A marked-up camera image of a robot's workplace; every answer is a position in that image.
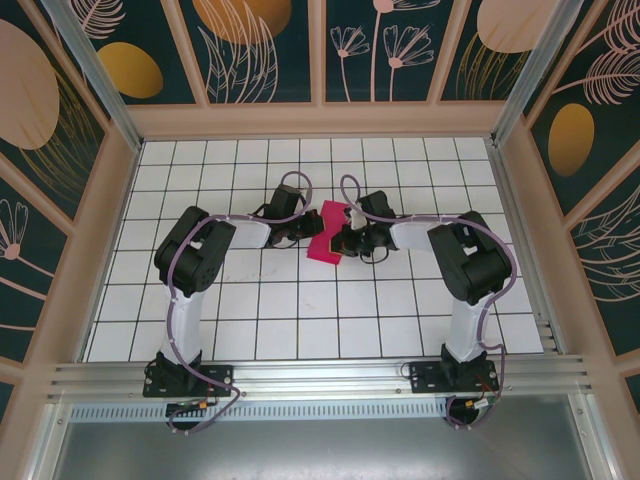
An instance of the purple cable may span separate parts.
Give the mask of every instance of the purple cable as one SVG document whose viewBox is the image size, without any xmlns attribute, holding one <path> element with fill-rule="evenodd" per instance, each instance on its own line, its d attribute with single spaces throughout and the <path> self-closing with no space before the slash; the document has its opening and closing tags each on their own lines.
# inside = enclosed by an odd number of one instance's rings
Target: purple cable
<svg viewBox="0 0 640 480">
<path fill-rule="evenodd" d="M 406 223 L 406 222 L 459 223 L 461 225 L 466 225 L 468 227 L 471 227 L 474 230 L 481 231 L 482 233 L 484 233 L 485 235 L 490 237 L 492 240 L 494 240 L 498 245 L 500 245 L 500 248 L 502 248 L 504 253 L 507 255 L 507 258 L 509 259 L 509 262 L 511 263 L 511 277 L 509 278 L 509 283 L 507 283 L 506 287 L 504 287 L 498 293 L 492 295 L 491 298 L 489 298 L 489 300 L 485 304 L 484 308 L 482 309 L 482 312 L 480 313 L 480 320 L 478 322 L 478 329 L 476 331 L 476 339 L 478 340 L 478 344 L 482 348 L 484 348 L 485 350 L 500 350 L 500 382 L 499 382 L 499 385 L 498 385 L 498 391 L 496 392 L 496 402 L 497 402 L 500 399 L 500 397 L 502 396 L 502 390 L 503 390 L 503 386 L 504 386 L 506 350 L 505 350 L 505 347 L 504 347 L 504 345 L 502 343 L 499 343 L 498 345 L 486 345 L 484 343 L 484 340 L 482 339 L 482 330 L 484 328 L 484 322 L 485 322 L 485 319 L 487 317 L 487 313 L 489 312 L 489 307 L 491 305 L 493 305 L 496 300 L 498 300 L 500 297 L 505 295 L 509 290 L 511 290 L 513 285 L 516 283 L 516 278 L 517 278 L 517 275 L 518 275 L 516 260 L 515 260 L 515 258 L 513 256 L 513 254 L 511 253 L 511 250 L 509 250 L 509 247 L 507 247 L 507 244 L 504 243 L 500 237 L 498 237 L 494 232 L 492 232 L 491 230 L 489 230 L 485 226 L 477 224 L 475 222 L 471 222 L 469 220 L 465 220 L 463 218 L 451 217 L 451 216 L 442 216 L 442 217 L 440 217 L 438 215 L 411 215 L 409 217 L 404 217 L 404 218 L 390 219 L 390 218 L 385 218 L 385 217 L 378 217 L 376 215 L 370 215 L 370 214 L 364 212 L 358 205 L 356 205 L 355 202 L 353 202 L 349 198 L 349 196 L 347 195 L 346 188 L 344 186 L 344 182 L 345 182 L 346 179 L 351 180 L 355 184 L 357 197 L 360 198 L 360 184 L 358 183 L 358 180 L 356 179 L 356 177 L 354 177 L 353 175 L 350 175 L 350 174 L 343 175 L 342 178 L 340 179 L 340 191 L 342 192 L 342 196 L 344 197 L 345 201 L 347 202 L 347 204 L 349 205 L 349 207 L 351 209 L 355 210 L 360 215 L 363 215 L 364 217 L 366 217 L 366 218 L 368 218 L 370 220 L 373 220 L 375 222 L 384 222 L 384 223 Z M 452 397 L 450 397 L 447 400 L 447 406 L 446 406 L 446 409 L 445 409 L 445 420 L 447 421 L 447 423 L 449 425 L 451 425 L 452 427 L 458 429 L 461 426 L 467 426 L 467 425 L 465 425 L 464 423 L 456 420 L 450 414 L 451 405 L 453 404 L 453 402 L 454 402 L 454 400 L 456 398 L 457 397 L 455 395 L 453 395 Z M 477 426 L 483 424 L 489 418 L 489 416 L 491 415 L 491 412 L 493 412 L 493 407 L 494 406 L 495 406 L 495 403 L 482 416 L 482 418 L 480 418 L 480 420 L 477 420 L 476 422 L 474 422 L 474 426 L 477 427 Z"/>
<path fill-rule="evenodd" d="M 264 218 L 256 217 L 254 215 L 235 215 L 235 214 L 230 214 L 230 215 L 211 215 L 211 216 L 205 218 L 204 220 L 200 221 L 193 228 L 193 230 L 191 230 L 189 232 L 189 234 L 185 237 L 185 239 L 182 241 L 182 243 L 180 244 L 180 246 L 176 250 L 176 254 L 173 256 L 173 259 L 171 260 L 171 264 L 169 265 L 169 272 L 167 273 L 167 286 L 169 287 L 169 291 L 171 292 L 171 301 L 169 302 L 169 311 L 167 313 L 167 336 L 169 338 L 169 345 L 171 346 L 171 350 L 173 351 L 173 354 L 178 359 L 178 362 L 180 363 L 180 365 L 182 365 L 185 368 L 185 370 L 187 370 L 191 375 L 199 378 L 203 382 L 206 382 L 206 383 L 208 383 L 210 385 L 215 385 L 216 387 L 230 389 L 233 392 L 235 392 L 235 394 L 236 394 L 236 396 L 233 397 L 233 399 L 231 399 L 231 401 L 229 403 L 227 403 L 224 407 L 222 407 L 220 409 L 220 411 L 218 413 L 216 413 L 213 417 L 211 417 L 206 422 L 199 423 L 198 425 L 196 425 L 195 427 L 193 427 L 190 430 L 178 430 L 175 427 L 175 425 L 173 424 L 173 420 L 175 419 L 176 415 L 178 415 L 180 413 L 179 411 L 176 410 L 169 417 L 169 427 L 171 427 L 171 431 L 174 434 L 189 435 L 190 433 L 201 432 L 202 430 L 204 430 L 207 427 L 211 426 L 211 424 L 213 424 L 219 417 L 221 417 L 227 410 L 229 410 L 233 406 L 233 404 L 238 401 L 238 399 L 240 398 L 240 395 L 242 394 L 240 389 L 238 389 L 237 387 L 235 387 L 233 385 L 227 385 L 226 383 L 219 382 L 218 380 L 214 380 L 213 378 L 209 378 L 206 375 L 203 375 L 202 373 L 198 372 L 196 369 L 192 368 L 186 362 L 186 360 L 182 357 L 182 354 L 180 353 L 180 351 L 178 350 L 178 347 L 175 344 L 175 337 L 173 336 L 173 325 L 172 325 L 172 321 L 171 320 L 173 318 L 174 302 L 175 302 L 175 300 L 177 298 L 177 296 L 176 296 L 176 288 L 173 285 L 173 273 L 174 273 L 174 271 L 176 269 L 176 264 L 178 263 L 178 259 L 180 258 L 182 253 L 187 248 L 187 245 L 189 245 L 189 243 L 191 243 L 191 240 L 193 240 L 193 237 L 195 237 L 196 234 L 205 225 L 207 225 L 207 224 L 209 224 L 211 222 L 218 221 L 218 220 L 254 220 L 254 221 L 257 221 L 257 222 L 262 222 L 262 223 L 267 223 L 267 224 L 280 224 L 280 223 L 290 222 L 291 220 L 295 220 L 296 218 L 304 215 L 305 212 L 309 209 L 309 206 L 311 205 L 311 199 L 312 199 L 312 196 L 313 196 L 313 185 L 311 184 L 311 180 L 309 179 L 309 177 L 306 174 L 304 174 L 302 172 L 299 172 L 299 171 L 295 171 L 295 170 L 285 173 L 283 175 L 283 177 L 282 177 L 282 180 L 280 180 L 280 183 L 284 184 L 285 179 L 287 177 L 289 177 L 290 175 L 298 175 L 298 176 L 304 178 L 305 181 L 307 182 L 307 185 L 309 185 L 308 190 L 307 190 L 307 195 L 308 195 L 307 202 L 302 206 L 302 209 L 299 212 L 291 215 L 290 217 L 279 219 L 279 220 L 267 220 L 267 219 L 264 219 Z"/>
</svg>

